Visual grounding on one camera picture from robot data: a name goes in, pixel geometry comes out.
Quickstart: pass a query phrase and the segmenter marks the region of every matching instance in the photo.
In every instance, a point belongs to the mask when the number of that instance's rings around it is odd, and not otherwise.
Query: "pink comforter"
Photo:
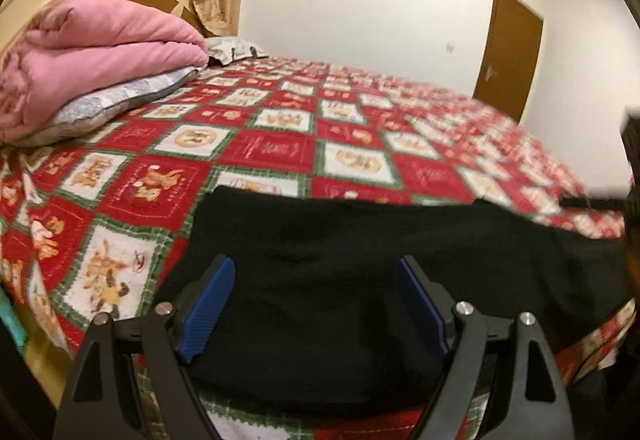
[[[57,0],[0,70],[0,142],[21,139],[64,104],[116,83],[209,60],[184,20],[126,0]]]

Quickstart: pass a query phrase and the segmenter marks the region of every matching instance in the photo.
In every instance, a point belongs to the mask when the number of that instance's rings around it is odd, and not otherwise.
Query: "red and white checkered bedspread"
[[[2,276],[55,344],[75,350],[97,311],[144,313],[183,252],[194,207],[219,184],[296,197],[396,204],[484,197],[590,237],[619,215],[567,213],[582,186],[508,117],[426,84],[293,59],[204,71],[187,87],[75,141],[2,150]],[[565,380],[591,369],[630,325],[630,303],[557,356]],[[207,407],[225,438],[408,434],[415,412],[312,431]],[[473,429],[473,413],[467,430]]]

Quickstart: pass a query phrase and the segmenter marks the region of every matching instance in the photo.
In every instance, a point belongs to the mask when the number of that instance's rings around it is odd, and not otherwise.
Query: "wooden door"
[[[474,97],[520,122],[538,62],[542,19],[517,0],[494,0]]]

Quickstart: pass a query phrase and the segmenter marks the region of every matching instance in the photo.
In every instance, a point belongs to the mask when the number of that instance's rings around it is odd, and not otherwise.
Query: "gray pillowcase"
[[[266,58],[269,54],[262,47],[237,36],[220,36],[204,39],[207,54],[223,66],[246,58]]]
[[[200,70],[202,68],[185,66],[77,97],[64,105],[46,123],[45,128],[11,144],[23,147],[46,146],[91,133],[127,110],[175,92],[183,84],[194,79]]]

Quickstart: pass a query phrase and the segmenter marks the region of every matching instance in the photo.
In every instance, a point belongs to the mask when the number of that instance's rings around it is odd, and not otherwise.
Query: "black cloth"
[[[400,207],[219,187],[156,295],[174,299],[217,254],[236,286],[191,378],[275,409],[346,416],[420,406],[440,375],[396,290],[414,255],[486,315],[531,311],[558,352],[630,299],[620,240],[590,240],[480,201]]]

